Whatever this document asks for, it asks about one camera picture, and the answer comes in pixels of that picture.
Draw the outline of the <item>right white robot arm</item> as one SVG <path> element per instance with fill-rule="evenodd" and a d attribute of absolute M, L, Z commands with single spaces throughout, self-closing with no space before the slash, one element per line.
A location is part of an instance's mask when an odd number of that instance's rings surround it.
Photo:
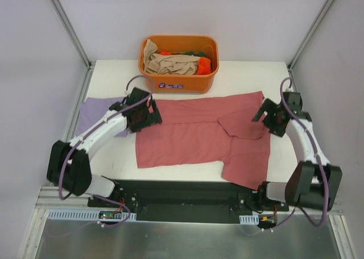
<path fill-rule="evenodd" d="M 300 93 L 283 92 L 280 103 L 266 98 L 253 121 L 262 120 L 275 136 L 288 136 L 297 167 L 287 182 L 264 181 L 258 187 L 256 204 L 269 210 L 278 203 L 328 212 L 332 209 L 342 179 L 340 167 L 332 165 L 313 133 L 310 114 L 302 110 Z"/>

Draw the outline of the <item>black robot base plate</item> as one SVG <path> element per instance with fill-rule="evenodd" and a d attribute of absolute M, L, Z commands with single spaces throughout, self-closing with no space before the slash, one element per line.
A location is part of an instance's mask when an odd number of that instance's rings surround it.
<path fill-rule="evenodd" d="M 283 211 L 283 202 L 260 204 L 252 189 L 227 182 L 117 180 L 116 199 L 138 221 L 237 224 L 240 216 Z"/>

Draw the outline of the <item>pink t shirt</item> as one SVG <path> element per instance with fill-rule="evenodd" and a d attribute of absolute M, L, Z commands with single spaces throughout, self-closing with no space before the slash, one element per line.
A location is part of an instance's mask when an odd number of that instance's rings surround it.
<path fill-rule="evenodd" d="M 270 134 L 253 117 L 261 91 L 227 97 L 162 100 L 156 104 L 162 123 L 136 135 L 138 168 L 221 161 L 221 177 L 256 189 L 268 174 Z"/>

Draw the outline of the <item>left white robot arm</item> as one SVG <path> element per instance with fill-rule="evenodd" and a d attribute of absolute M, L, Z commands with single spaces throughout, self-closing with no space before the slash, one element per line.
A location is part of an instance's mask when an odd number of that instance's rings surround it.
<path fill-rule="evenodd" d="M 160 123 L 162 117 L 152 94 L 135 87 L 84 133 L 68 142 L 59 140 L 53 144 L 47 179 L 58 185 L 62 200 L 70 195 L 89 194 L 99 196 L 107 207 L 115 207 L 121 196 L 118 187 L 112 180 L 92 173 L 92 158 L 117 134 L 135 133 Z"/>

